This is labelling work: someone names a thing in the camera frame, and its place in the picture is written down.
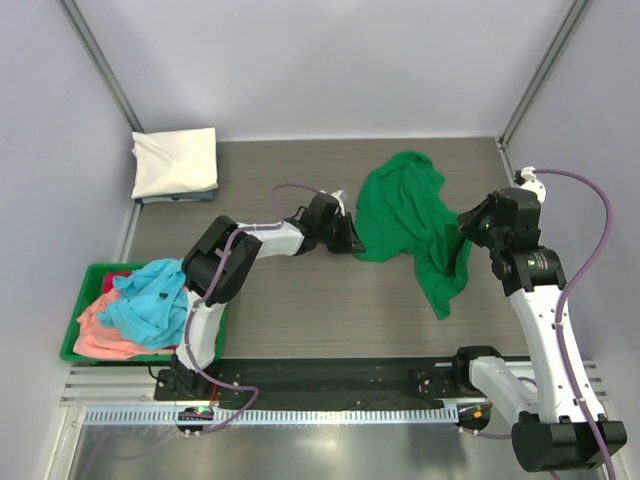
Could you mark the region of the green plastic tray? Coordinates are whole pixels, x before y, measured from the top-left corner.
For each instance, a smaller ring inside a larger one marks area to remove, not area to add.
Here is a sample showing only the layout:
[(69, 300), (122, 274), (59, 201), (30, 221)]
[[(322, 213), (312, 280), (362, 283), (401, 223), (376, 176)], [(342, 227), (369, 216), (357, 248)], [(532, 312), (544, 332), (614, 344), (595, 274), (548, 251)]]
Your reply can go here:
[(175, 346), (148, 350), (124, 340), (114, 328), (103, 327), (96, 315), (114, 301), (116, 294), (102, 293), (102, 283), (108, 272), (139, 270), (145, 263), (96, 263), (87, 268), (76, 304), (67, 328), (60, 358), (69, 363), (134, 365), (165, 364), (170, 361)]

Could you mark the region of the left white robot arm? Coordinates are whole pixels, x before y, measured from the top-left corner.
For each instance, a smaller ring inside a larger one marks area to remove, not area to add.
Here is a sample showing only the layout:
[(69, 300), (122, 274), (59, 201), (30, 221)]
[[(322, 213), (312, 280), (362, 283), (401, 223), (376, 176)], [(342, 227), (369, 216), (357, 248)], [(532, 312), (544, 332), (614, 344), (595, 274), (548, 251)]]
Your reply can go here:
[(169, 367), (160, 371), (154, 398), (198, 400), (220, 384), (206, 370), (221, 357), (229, 302), (260, 259), (295, 257), (323, 245), (332, 254), (363, 253), (350, 212), (338, 193), (318, 192), (307, 206), (277, 223), (216, 218), (183, 260), (187, 318)]

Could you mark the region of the green t shirt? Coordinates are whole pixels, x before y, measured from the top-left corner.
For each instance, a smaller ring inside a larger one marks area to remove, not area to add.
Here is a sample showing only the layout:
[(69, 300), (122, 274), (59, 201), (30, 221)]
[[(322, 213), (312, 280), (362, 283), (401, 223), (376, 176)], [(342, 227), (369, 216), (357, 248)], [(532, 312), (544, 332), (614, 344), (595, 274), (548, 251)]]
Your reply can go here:
[(471, 253), (457, 214), (440, 196), (444, 184), (426, 154), (397, 153), (367, 176), (355, 219), (364, 245), (356, 258), (383, 263), (400, 254), (412, 256), (417, 281), (440, 320), (451, 315), (451, 300), (467, 286)]

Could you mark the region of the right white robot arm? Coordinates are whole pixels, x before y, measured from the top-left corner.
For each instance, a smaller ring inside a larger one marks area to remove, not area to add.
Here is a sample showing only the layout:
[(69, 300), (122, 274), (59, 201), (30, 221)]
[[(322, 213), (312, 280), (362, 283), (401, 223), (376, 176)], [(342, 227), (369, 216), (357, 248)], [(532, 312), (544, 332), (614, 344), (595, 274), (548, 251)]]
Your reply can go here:
[(610, 469), (627, 433), (607, 417), (590, 385), (560, 258), (539, 243), (540, 213), (534, 192), (505, 188), (458, 218), (461, 234), (489, 251), (492, 272), (524, 332), (536, 387), (519, 380), (487, 346), (458, 351), (451, 384), (465, 396), (480, 391), (511, 421), (511, 444), (525, 471)]

